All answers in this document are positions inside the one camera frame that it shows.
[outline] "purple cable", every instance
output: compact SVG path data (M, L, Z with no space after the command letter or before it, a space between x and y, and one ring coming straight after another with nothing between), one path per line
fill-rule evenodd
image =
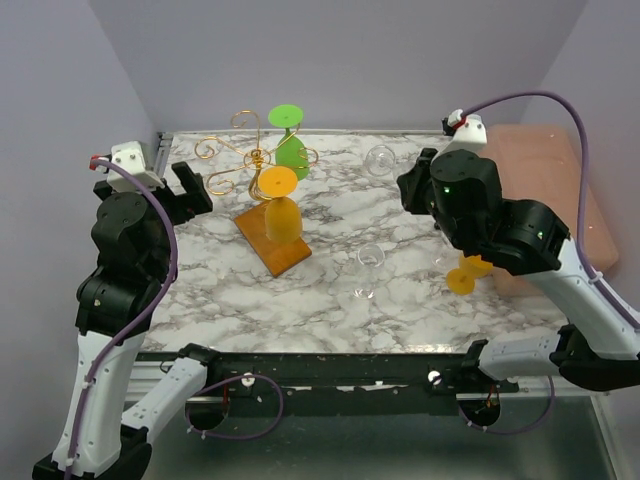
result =
M536 428L538 428L540 425L542 425L549 418L549 415L551 415L551 412L553 411L553 407L556 404L556 387L553 384L553 379L551 377L547 377L547 378L549 379L549 389L550 389L549 404L547 405L547 408L542 413L542 415L540 415L540 418L538 418L532 424L527 425L526 427L517 428L515 430L511 430L511 431L508 431L508 432L501 432L499 430L489 430L486 427L481 427L480 425L476 425L475 423L472 423L471 420L469 420L467 418L467 416L464 414L464 412L462 411L462 408L458 407L458 411L460 412L460 416L462 418L464 418L464 421L466 422L466 424L469 427L473 428L474 430L478 430L480 432L483 432L483 433L489 433L491 435L502 435L502 436L518 435L520 433L527 433L527 432L530 432L531 430L535 430Z
M72 459L75 459L75 456L76 456L78 437L80 435L80 429L82 428L82 417L84 416L84 411L87 406L87 400L89 398L89 389L93 384L93 379L96 375L96 372L100 368L100 365L102 364L106 356L109 354L109 352L113 349L113 347L115 347L118 343L124 340L124 338L129 334L129 332L131 332L134 328L136 328L140 324L140 322L142 322L145 319L145 317L147 317L150 313L153 312L153 310L158 306L162 298L167 293L167 290L169 290L169 287L171 286L172 281L178 275L178 241L176 240L176 234L173 231L173 224L171 223L171 220L169 219L167 212L165 212L164 208L162 208L162 205L160 204L160 202L138 179L136 179L134 176L129 174L122 167L119 167L118 165L108 162L106 160L100 160L100 159L91 160L91 165L99 165L99 166L111 169L116 173L119 173L120 175L122 175L122 177L128 180L133 186L135 186L138 190L140 190L140 193L142 194L142 196L146 198L147 201L151 204L151 206L158 212L158 215L160 216L160 220L162 220L164 228L167 231L167 235L169 236L170 261L169 261L169 273L167 274L167 280L165 280L165 282L162 284L162 288L160 288L158 295L156 295L156 297L151 301L151 303L149 303L149 305L147 305L147 307L142 312L140 312L140 314L135 319L133 319L133 321L129 323L129 325L123 328L115 337L113 337L113 339L111 339L111 341L102 349L102 351L98 354L95 360L91 363L91 367L89 368L89 371L87 372L87 375L85 377L85 382L89 383L90 386L82 389L82 391L80 392L80 398L78 399L76 414L73 419L73 427L71 429L71 438L69 439L69 451L67 453L67 458L72 458ZM73 465L70 465L64 471L64 480L71 480L72 472L73 472Z
M486 102L475 105L471 108L468 108L462 112L462 117L467 115L471 115L472 113L477 112L478 110L482 110L483 108L489 107L491 105L495 105L496 103L504 102L505 100L511 100L512 98L519 97L547 97L552 100L555 100L560 105L562 105L571 118L576 124L576 128L578 130L578 137L580 137L580 149L581 149L581 172L580 172L580 194L578 200L578 231L576 232L576 250L578 252L578 258L580 259L580 263L582 264L582 268L587 273L587 276L593 281L593 284L598 289L600 294L611 304L611 306L620 314L625 321L631 325L635 330L640 329L640 323L634 318L634 316L629 312L629 310L622 305L614 293L607 288L607 286L602 283L601 278L598 276L598 272L595 271L591 263L589 262L589 258L585 253L584 248L584 222L585 222L585 211L587 208L587 181L589 176L589 143L587 141L587 131L584 127L584 123L578 115L576 109L569 103L568 100L558 95L557 93L548 92L545 90L531 90L527 92L520 93L512 93L509 95L504 95L502 97L494 98L492 100L488 100Z
M187 410L186 419L187 419L187 422L189 423L189 429L194 431L194 432L196 432L196 433L199 433L201 435L205 435L205 436L210 437L210 438L221 438L223 440L254 440L256 438L260 438L260 437L265 436L271 430L276 428L276 425L278 425L278 423L280 423L280 420L282 419L282 412L284 411L284 396L282 395L282 389L280 388L280 386L273 379L271 379L269 377L265 377L264 375L254 375L254 374L238 375L237 377L227 378L226 380L223 380L221 382L215 383L215 384L211 385L210 387L204 388L204 389L200 390L198 393L196 393L196 396L197 395L203 395L205 393L210 392L211 390L215 390L216 388L220 388L220 387L223 387L223 386L228 385L230 383L237 382L238 380L242 380L243 378L256 378L258 380L264 380L265 382L269 382L271 384L271 386L273 387L273 389L278 394L278 400L280 401L280 407L278 408L278 413L276 415L276 418L273 420L271 425L269 425L267 428L265 428L261 432L252 433L250 435L225 435L223 433L212 433L212 432L208 432L206 430L198 430L198 429L194 428L193 424L191 423L191 416L189 414L189 410Z

